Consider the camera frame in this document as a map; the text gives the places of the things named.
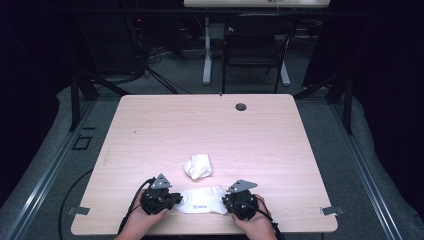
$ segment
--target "human hand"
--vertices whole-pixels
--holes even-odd
[[[258,194],[255,194],[255,196],[258,199],[259,209],[267,213],[267,209],[264,205],[265,199]],[[249,221],[240,220],[233,213],[231,213],[231,218],[233,219],[234,224],[243,230],[250,240],[277,239],[271,222],[260,212],[256,212],[256,214]]]
[[[140,199],[144,191],[143,189],[138,194],[133,205],[133,209],[135,209],[128,216],[124,228],[115,240],[140,240],[153,225],[160,222],[168,213],[169,210],[164,209],[158,214],[148,215],[140,206]]]

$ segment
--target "chair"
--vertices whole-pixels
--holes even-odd
[[[281,80],[281,68],[294,22],[279,13],[244,13],[229,19],[224,27],[222,93],[225,93],[229,67],[277,68],[274,93]]]

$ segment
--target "table top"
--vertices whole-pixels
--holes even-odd
[[[246,105],[245,111],[235,108]],[[212,174],[192,180],[184,164],[209,154]],[[76,235],[116,234],[139,186],[163,173],[170,192],[257,183],[282,232],[332,232],[334,216],[299,112],[291,95],[129,95],[116,110],[81,201]],[[170,211],[150,235],[242,233],[231,217]]]
[[[327,8],[330,0],[184,0],[185,7],[202,8]]]

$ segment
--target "wire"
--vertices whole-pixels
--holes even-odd
[[[62,204],[60,205],[60,211],[59,211],[59,220],[58,220],[58,228],[59,228],[59,239],[63,239],[63,233],[62,233],[62,214],[63,214],[63,207],[65,206],[66,199],[68,199],[69,194],[71,193],[72,189],[78,184],[81,179],[83,179],[85,176],[87,176],[89,173],[91,173],[93,169],[88,170],[86,173],[84,173],[81,177],[79,177],[74,184],[69,188],[68,192],[65,195],[65,198],[62,201]]]
[[[162,84],[165,88],[167,88],[169,91],[171,91],[173,94],[178,94],[178,91],[172,86],[176,86],[177,88],[181,89],[182,91],[186,92],[186,93],[190,93],[192,94],[192,92],[180,87],[179,85],[177,85],[176,83],[172,82],[171,80],[163,77],[162,75],[160,75],[159,73],[157,73],[156,71],[154,71],[153,69],[151,69],[150,67],[146,67],[146,70],[150,73],[150,75],[152,75],[160,84]]]

